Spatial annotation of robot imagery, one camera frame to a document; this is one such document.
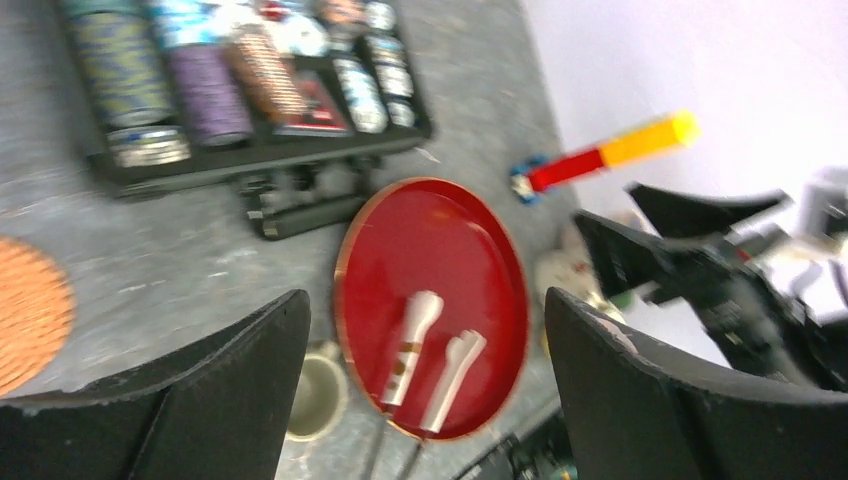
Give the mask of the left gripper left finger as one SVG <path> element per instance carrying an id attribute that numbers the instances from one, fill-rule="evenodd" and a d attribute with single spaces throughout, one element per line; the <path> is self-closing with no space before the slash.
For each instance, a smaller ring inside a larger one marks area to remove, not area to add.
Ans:
<path id="1" fill-rule="evenodd" d="M 5 479 L 271 479 L 310 330 L 293 290 L 86 388 L 1 404 Z"/>

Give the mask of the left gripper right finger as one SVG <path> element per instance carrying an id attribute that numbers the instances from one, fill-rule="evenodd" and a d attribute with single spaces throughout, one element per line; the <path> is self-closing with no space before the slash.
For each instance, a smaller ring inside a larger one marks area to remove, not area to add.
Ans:
<path id="1" fill-rule="evenodd" d="M 843 479 L 847 397 L 732 370 L 550 288 L 545 321 L 583 479 Z"/>

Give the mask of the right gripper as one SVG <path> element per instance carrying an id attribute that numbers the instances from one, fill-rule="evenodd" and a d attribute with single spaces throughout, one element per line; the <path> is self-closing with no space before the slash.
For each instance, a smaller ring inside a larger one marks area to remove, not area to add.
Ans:
<path id="1" fill-rule="evenodd" d="M 783 191 L 744 198 L 687 195 L 644 184 L 627 189 L 664 238 L 728 234 L 738 223 L 790 200 Z M 573 222 L 583 237 L 601 293 L 614 297 L 670 269 L 663 241 L 652 234 L 580 210 Z M 678 295 L 736 370 L 800 386 L 847 388 L 847 320 L 820 324 L 802 300 L 785 294 L 758 266 L 790 240 L 784 231 L 752 234 L 709 247 L 685 268 Z"/>

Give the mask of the red round tray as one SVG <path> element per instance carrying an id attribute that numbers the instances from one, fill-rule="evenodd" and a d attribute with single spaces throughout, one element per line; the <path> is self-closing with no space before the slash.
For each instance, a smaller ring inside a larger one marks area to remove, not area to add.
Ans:
<path id="1" fill-rule="evenodd" d="M 530 297 L 517 250 L 489 207 L 458 184 L 429 177 L 396 182 L 374 195 L 351 223 L 336 263 L 334 316 L 351 376 L 351 336 L 389 302 L 430 290 L 444 301 L 451 332 L 484 335 L 482 364 L 458 394 L 447 434 L 470 436 L 511 396 L 527 354 Z"/>

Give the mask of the woven coaster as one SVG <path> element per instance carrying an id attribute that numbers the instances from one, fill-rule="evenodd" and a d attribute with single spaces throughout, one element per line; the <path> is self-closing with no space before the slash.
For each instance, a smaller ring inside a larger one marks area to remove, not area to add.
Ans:
<path id="1" fill-rule="evenodd" d="M 76 302 L 65 271 L 22 240 L 1 238 L 1 394 L 33 379 L 66 343 Z"/>

